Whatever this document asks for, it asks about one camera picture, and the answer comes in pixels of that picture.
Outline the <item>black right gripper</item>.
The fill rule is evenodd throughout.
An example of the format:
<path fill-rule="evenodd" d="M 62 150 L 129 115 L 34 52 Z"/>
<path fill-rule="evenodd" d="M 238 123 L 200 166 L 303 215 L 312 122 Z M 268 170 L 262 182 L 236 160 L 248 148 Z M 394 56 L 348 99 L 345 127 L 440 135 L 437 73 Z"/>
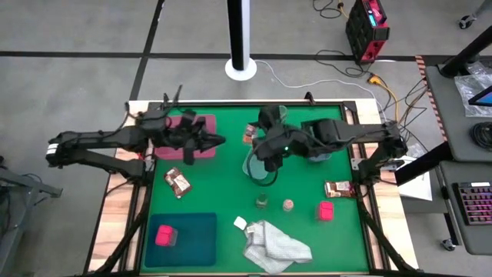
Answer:
<path fill-rule="evenodd" d="M 249 125 L 260 128 L 267 133 L 274 125 L 280 124 L 282 129 L 287 128 L 287 107 L 284 105 L 266 105 L 261 108 L 257 122 L 249 122 Z"/>

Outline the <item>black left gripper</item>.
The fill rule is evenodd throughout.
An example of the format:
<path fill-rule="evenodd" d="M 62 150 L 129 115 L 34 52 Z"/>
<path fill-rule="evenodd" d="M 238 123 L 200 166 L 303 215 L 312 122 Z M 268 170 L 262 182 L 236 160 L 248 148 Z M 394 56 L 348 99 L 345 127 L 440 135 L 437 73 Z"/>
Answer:
<path fill-rule="evenodd" d="M 183 141 L 189 139 L 182 149 L 175 149 L 174 145 L 178 145 L 176 134 L 173 133 L 174 128 L 180 124 L 180 138 Z M 170 142 L 170 145 L 154 148 L 155 154 L 182 154 L 183 161 L 186 165 L 193 165 L 196 157 L 211 158 L 216 153 L 216 148 L 223 145 L 226 138 L 222 135 L 217 135 L 208 131 L 207 118 L 203 115 L 197 115 L 194 111 L 184 111 L 180 115 L 168 116 L 165 119 L 165 140 Z"/>

